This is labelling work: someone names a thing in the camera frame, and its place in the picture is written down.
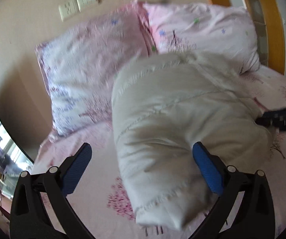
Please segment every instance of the beige wall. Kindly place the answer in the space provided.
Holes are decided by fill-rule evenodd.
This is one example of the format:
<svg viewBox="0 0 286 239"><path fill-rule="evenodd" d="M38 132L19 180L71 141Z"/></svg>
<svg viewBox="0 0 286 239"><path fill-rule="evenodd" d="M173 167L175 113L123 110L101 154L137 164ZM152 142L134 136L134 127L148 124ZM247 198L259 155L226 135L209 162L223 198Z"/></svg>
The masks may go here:
<svg viewBox="0 0 286 239"><path fill-rule="evenodd" d="M58 5L66 0L0 0L0 118L32 158L51 128L51 102L34 54L36 44L74 24L107 13L130 0L101 0L62 22ZM206 2L206 0L147 0Z"/></svg>

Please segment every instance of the floral pillowcase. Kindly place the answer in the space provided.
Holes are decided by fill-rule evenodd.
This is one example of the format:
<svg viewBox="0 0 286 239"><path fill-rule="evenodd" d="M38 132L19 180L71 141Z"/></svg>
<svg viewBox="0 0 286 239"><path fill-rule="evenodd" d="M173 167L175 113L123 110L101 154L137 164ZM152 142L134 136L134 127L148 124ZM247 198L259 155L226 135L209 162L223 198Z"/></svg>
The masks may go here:
<svg viewBox="0 0 286 239"><path fill-rule="evenodd" d="M205 50L224 56L238 74L259 69L257 35L246 9L204 3L143 7L158 53Z"/></svg>
<svg viewBox="0 0 286 239"><path fill-rule="evenodd" d="M112 118L115 75L150 50L145 16L133 2L36 47L59 136Z"/></svg>

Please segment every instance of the blue flower print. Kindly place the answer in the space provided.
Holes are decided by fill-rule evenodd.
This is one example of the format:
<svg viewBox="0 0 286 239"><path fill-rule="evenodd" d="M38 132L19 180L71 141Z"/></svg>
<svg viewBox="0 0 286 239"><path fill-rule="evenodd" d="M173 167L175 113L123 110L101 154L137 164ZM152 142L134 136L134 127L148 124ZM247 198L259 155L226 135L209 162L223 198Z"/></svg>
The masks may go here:
<svg viewBox="0 0 286 239"><path fill-rule="evenodd" d="M112 20L112 25L117 25L118 22L119 22L118 20L113 19Z"/></svg>
<svg viewBox="0 0 286 239"><path fill-rule="evenodd" d="M165 36L166 35L166 32L165 31L163 31L163 30L160 30L159 31L159 35L162 37L162 36Z"/></svg>

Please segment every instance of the pillow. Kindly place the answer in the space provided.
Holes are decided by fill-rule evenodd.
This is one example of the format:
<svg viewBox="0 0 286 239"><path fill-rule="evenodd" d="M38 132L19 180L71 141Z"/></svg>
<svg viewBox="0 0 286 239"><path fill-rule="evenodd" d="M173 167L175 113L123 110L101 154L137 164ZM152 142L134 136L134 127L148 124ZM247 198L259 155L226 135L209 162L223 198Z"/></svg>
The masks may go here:
<svg viewBox="0 0 286 239"><path fill-rule="evenodd" d="M159 53L205 50L223 55L239 74L259 69L257 36L246 9L203 3L143 7Z"/></svg>
<svg viewBox="0 0 286 239"><path fill-rule="evenodd" d="M143 11L133 2L36 47L59 136L112 119L115 75L151 49L145 42L149 37Z"/></svg>
<svg viewBox="0 0 286 239"><path fill-rule="evenodd" d="M192 156L198 141L242 172L255 173L268 158L273 134L255 123L260 109L228 69L222 56L197 51L120 71L113 134L136 223L182 229L209 210L212 194Z"/></svg>

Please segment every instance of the bed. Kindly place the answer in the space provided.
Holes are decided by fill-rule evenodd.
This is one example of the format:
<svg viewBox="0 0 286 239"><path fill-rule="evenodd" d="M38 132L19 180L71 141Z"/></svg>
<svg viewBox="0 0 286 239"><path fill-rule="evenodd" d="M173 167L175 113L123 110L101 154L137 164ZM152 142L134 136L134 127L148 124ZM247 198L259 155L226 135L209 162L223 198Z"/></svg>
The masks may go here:
<svg viewBox="0 0 286 239"><path fill-rule="evenodd" d="M286 77L281 57L269 47L267 64L259 70L246 72L240 81L246 85L252 99L267 110L286 107ZM76 153L87 142L92 146L93 158L84 172L75 192L67 197L81 221L96 238L188 238L204 220L208 212L200 213L183 231L166 227L141 227L135 223L134 213L120 178L110 120L87 126L66 138L54 141L53 130L41 144L33 173L46 172L51 166L59 166L66 157ZM276 236L286 228L286 133L275 136L269 158L262 167L269 181L274 201ZM227 229L235 218L241 202L240 193L223 229ZM49 217L57 230L63 231L56 219L46 194L42 194Z"/></svg>

